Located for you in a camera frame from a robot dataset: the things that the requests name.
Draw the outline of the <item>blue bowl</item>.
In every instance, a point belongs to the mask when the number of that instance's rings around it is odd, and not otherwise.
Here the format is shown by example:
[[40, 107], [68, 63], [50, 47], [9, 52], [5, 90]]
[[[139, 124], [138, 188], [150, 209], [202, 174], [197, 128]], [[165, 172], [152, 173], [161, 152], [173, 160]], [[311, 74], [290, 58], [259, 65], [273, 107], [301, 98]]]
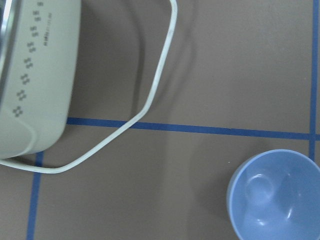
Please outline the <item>blue bowl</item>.
[[320, 168], [293, 150], [257, 154], [230, 178], [226, 208], [240, 240], [318, 240]]

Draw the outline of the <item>cream two-slot toaster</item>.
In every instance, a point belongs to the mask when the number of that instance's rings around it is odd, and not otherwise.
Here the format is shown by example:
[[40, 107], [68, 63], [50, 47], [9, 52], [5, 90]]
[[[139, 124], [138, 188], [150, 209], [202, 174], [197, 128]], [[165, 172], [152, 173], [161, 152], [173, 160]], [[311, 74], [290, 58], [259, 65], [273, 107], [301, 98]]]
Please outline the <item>cream two-slot toaster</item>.
[[0, 156], [41, 152], [62, 135], [78, 56], [79, 0], [0, 3]]

